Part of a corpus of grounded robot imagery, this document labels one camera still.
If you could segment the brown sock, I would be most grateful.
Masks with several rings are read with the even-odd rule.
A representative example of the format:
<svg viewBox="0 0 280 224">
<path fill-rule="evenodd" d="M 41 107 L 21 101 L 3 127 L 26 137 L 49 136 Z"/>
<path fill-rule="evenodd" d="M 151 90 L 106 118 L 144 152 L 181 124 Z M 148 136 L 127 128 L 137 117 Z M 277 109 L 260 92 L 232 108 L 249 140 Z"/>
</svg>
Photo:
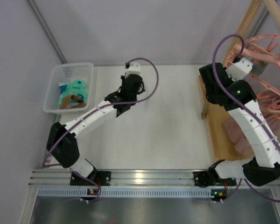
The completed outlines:
<svg viewBox="0 0 280 224">
<path fill-rule="evenodd" d="M 76 95 L 65 96 L 62 101 L 59 109 L 78 109 L 86 107 L 84 100 Z"/>
</svg>

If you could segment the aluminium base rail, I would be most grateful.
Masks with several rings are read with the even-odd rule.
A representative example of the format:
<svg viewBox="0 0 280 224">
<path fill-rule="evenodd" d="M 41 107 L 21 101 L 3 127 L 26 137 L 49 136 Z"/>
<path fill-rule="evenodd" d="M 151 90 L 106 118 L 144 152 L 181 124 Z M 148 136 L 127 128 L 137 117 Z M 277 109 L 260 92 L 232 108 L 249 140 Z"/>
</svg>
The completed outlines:
<svg viewBox="0 0 280 224">
<path fill-rule="evenodd" d="M 101 186 L 198 186 L 202 170 L 99 170 L 94 182 Z M 85 186 L 88 182 L 65 169 L 38 169 L 30 186 Z"/>
</svg>

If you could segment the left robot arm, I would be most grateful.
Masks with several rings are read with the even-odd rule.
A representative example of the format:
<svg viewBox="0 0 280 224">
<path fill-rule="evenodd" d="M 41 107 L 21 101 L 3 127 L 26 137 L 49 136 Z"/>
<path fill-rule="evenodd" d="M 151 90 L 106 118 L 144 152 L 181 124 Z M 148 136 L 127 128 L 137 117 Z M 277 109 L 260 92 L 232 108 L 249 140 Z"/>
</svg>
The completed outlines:
<svg viewBox="0 0 280 224">
<path fill-rule="evenodd" d="M 122 76 L 119 89 L 105 97 L 97 107 L 65 124 L 52 125 L 46 148 L 63 168 L 89 184 L 95 181 L 97 169 L 80 155 L 78 139 L 90 134 L 106 121 L 116 118 L 136 104 L 137 95 L 145 91 L 141 76 Z"/>
</svg>

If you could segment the pink round clip hanger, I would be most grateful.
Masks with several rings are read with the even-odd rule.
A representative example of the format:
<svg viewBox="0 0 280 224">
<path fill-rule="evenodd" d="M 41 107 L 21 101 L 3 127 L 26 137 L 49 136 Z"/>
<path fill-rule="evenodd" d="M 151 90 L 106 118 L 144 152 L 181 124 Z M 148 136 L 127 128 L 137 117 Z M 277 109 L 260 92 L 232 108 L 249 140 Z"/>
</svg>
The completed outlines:
<svg viewBox="0 0 280 224">
<path fill-rule="evenodd" d="M 242 69 L 240 78 L 247 78 L 267 116 L 280 120 L 280 35 L 258 35 L 235 44 L 224 66 L 231 75 Z"/>
</svg>

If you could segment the wooden upright post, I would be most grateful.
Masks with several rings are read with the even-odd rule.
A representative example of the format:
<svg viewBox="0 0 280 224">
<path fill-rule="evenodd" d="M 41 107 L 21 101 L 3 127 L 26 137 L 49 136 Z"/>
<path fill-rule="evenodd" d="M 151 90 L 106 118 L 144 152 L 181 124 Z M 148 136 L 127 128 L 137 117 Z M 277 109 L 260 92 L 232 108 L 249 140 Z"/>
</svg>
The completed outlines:
<svg viewBox="0 0 280 224">
<path fill-rule="evenodd" d="M 246 35 L 248 34 L 248 31 L 252 27 L 252 24 L 262 6 L 262 3 L 263 3 L 262 0 L 251 0 L 250 1 L 248 8 L 246 9 L 246 12 L 244 13 L 244 16 L 236 31 L 237 35 L 246 37 Z"/>
</svg>

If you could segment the grey sock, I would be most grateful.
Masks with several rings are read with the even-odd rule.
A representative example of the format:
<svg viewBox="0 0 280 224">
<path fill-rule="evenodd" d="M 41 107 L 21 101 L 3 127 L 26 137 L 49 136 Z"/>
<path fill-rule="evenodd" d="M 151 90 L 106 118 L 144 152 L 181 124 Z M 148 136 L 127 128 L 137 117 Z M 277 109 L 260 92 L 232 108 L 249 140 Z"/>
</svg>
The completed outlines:
<svg viewBox="0 0 280 224">
<path fill-rule="evenodd" d="M 253 64 L 251 73 L 257 77 L 259 77 L 267 68 L 268 63 L 258 60 L 256 63 Z"/>
</svg>

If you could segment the wooden rod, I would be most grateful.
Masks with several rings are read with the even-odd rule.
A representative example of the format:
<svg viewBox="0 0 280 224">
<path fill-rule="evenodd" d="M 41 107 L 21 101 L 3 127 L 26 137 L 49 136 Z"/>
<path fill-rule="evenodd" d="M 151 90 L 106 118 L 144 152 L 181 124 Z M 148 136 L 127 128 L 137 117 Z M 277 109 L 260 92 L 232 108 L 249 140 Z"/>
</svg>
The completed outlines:
<svg viewBox="0 0 280 224">
<path fill-rule="evenodd" d="M 275 0 L 263 0 L 269 14 L 272 16 L 280 30 L 280 7 Z"/>
</svg>

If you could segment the wooden tray frame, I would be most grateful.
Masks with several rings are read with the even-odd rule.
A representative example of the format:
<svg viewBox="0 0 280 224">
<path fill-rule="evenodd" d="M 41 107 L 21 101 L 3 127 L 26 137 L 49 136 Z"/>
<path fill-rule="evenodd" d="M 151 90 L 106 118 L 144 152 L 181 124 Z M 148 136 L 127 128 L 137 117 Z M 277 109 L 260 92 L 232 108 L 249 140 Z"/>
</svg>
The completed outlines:
<svg viewBox="0 0 280 224">
<path fill-rule="evenodd" d="M 234 144 L 229 139 L 224 128 L 224 122 L 230 118 L 230 115 L 223 107 L 208 104 L 203 107 L 203 111 L 206 112 L 203 119 L 207 123 L 212 151 L 216 161 L 223 159 L 236 161 L 254 157 L 254 153 L 241 155 L 235 150 Z"/>
</svg>

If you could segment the green blue patterned sock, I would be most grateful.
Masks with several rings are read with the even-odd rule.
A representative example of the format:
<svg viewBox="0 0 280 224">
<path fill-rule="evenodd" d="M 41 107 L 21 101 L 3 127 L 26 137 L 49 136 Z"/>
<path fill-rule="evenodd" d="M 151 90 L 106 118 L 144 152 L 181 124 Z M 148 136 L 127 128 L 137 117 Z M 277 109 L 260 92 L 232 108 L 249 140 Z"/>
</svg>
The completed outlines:
<svg viewBox="0 0 280 224">
<path fill-rule="evenodd" d="M 61 90 L 61 94 L 60 94 L 60 98 L 59 98 L 59 106 L 61 106 L 63 98 L 72 94 L 71 82 L 58 83 L 58 85 Z"/>
</svg>

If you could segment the white plastic basket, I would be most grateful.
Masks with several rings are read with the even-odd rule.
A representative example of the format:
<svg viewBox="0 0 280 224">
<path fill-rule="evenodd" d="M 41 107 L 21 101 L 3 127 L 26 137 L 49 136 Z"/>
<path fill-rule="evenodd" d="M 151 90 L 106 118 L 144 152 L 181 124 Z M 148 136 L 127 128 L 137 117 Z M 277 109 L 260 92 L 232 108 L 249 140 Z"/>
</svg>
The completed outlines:
<svg viewBox="0 0 280 224">
<path fill-rule="evenodd" d="M 94 65 L 67 63 L 53 68 L 42 109 L 63 114 L 86 110 L 90 105 Z"/>
</svg>

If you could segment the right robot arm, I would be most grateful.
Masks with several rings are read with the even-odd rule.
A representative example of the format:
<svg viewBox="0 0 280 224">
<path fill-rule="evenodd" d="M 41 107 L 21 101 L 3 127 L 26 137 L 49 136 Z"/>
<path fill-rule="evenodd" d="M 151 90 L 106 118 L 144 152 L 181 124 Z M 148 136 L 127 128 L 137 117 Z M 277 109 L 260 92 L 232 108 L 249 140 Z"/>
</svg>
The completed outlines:
<svg viewBox="0 0 280 224">
<path fill-rule="evenodd" d="M 255 186 L 280 177 L 280 144 L 260 110 L 256 95 L 245 80 L 233 81 L 221 63 L 199 68 L 209 103 L 222 106 L 236 121 L 254 157 L 251 160 L 220 160 L 210 166 L 220 179 L 245 178 Z"/>
</svg>

